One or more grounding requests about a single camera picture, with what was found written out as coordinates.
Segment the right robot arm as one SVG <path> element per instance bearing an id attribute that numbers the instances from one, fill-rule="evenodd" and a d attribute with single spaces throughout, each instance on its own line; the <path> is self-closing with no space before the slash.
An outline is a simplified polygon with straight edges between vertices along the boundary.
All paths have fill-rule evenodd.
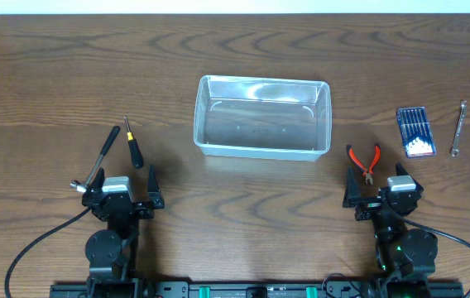
<path id="1" fill-rule="evenodd" d="M 401 164 L 396 175 L 377 195 L 361 196 L 352 168 L 347 169 L 343 207 L 353 209 L 357 221 L 370 221 L 376 238 L 376 260 L 385 272 L 402 279 L 425 277 L 435 272 L 438 239 L 422 228 L 407 228 L 405 217 L 417 207 L 424 188 Z"/>

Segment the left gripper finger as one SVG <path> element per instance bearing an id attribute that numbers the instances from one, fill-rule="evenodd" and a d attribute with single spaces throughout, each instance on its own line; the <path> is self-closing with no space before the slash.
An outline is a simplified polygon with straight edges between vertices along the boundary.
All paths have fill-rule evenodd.
<path id="1" fill-rule="evenodd" d="M 98 169 L 95 177 L 93 178 L 93 180 L 89 184 L 89 191 L 90 192 L 100 191 L 103 188 L 104 181 L 105 181 L 104 169 L 102 167 L 100 167 Z"/>
<path id="2" fill-rule="evenodd" d="M 156 170 L 153 165 L 149 165 L 148 168 L 148 180 L 147 180 L 147 193 L 148 194 L 159 194 L 160 187 L 156 179 Z"/>

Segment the small claw hammer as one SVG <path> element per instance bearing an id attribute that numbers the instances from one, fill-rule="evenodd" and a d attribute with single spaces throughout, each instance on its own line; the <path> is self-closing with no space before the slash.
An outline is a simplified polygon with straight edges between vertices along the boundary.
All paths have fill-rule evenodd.
<path id="1" fill-rule="evenodd" d="M 111 148 L 112 144 L 114 143 L 117 135 L 119 134 L 120 132 L 120 127 L 119 126 L 113 126 L 111 132 L 108 134 L 108 137 L 105 141 L 105 143 L 103 144 L 103 147 L 98 155 L 98 158 L 96 160 L 96 162 L 94 163 L 94 166 L 92 167 L 91 171 L 89 172 L 87 178 L 85 179 L 84 182 L 79 182 L 77 180 L 72 180 L 70 182 L 70 187 L 72 189 L 75 189 L 76 191 L 80 192 L 80 193 L 85 193 L 86 190 L 88 189 L 88 186 L 90 184 L 90 182 L 93 180 L 93 178 L 95 177 L 99 167 L 101 166 L 102 164 L 102 161 L 103 161 L 103 158 L 107 155 L 109 149 Z"/>

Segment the black yellow screwdriver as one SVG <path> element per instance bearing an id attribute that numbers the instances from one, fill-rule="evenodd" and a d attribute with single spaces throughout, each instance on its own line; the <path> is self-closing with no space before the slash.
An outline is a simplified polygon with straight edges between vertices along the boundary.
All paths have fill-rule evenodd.
<path id="1" fill-rule="evenodd" d="M 129 146 L 129 151 L 131 154 L 132 165 L 136 169 L 141 169 L 144 166 L 144 160 L 143 160 L 141 150 L 138 146 L 136 138 L 134 137 L 132 133 L 127 116 L 124 116 L 123 118 L 124 118 L 124 122 L 125 122 L 126 129 L 127 129 L 127 144 Z"/>

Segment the small silver wrench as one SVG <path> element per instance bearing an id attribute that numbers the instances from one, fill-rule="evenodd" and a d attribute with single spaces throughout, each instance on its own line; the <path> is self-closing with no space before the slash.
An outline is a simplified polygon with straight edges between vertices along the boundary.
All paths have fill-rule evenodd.
<path id="1" fill-rule="evenodd" d="M 463 100 L 460 103 L 460 114 L 458 118 L 458 125 L 454 133 L 453 145 L 450 150 L 451 157 L 456 157 L 459 155 L 459 139 L 461 136 L 461 131 L 463 128 L 464 121 L 467 116 L 467 105 L 468 105 L 468 102 L 466 100 Z"/>

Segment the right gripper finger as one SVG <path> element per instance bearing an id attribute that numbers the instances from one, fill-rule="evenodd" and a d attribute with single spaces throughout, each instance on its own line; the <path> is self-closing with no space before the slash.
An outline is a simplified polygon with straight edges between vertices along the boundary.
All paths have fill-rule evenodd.
<path id="1" fill-rule="evenodd" d="M 344 194 L 344 199 L 360 199 L 361 192 L 360 188 L 356 182 L 355 175 L 352 167 L 348 167 L 346 174 L 346 190 Z"/>
<path id="2" fill-rule="evenodd" d="M 417 186 L 416 180 L 408 173 L 400 162 L 396 163 L 395 186 Z"/>

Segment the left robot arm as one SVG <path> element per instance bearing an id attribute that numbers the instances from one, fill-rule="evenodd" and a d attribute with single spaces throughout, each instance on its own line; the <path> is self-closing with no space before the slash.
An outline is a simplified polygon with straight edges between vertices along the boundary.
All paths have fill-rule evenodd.
<path id="1" fill-rule="evenodd" d="M 90 281 L 124 281 L 135 271 L 139 221 L 153 219 L 155 211 L 165 207 L 153 167 L 148 169 L 146 194 L 146 201 L 135 201 L 130 179 L 107 178 L 104 169 L 88 184 L 82 205 L 107 225 L 85 244 Z"/>

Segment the blue precision screwdriver set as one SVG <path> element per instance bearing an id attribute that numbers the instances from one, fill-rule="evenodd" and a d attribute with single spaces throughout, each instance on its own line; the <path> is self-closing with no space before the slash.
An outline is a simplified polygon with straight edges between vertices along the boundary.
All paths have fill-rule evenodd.
<path id="1" fill-rule="evenodd" d="M 437 150 L 424 106 L 398 108 L 396 120 L 405 155 L 408 158 L 436 155 Z"/>

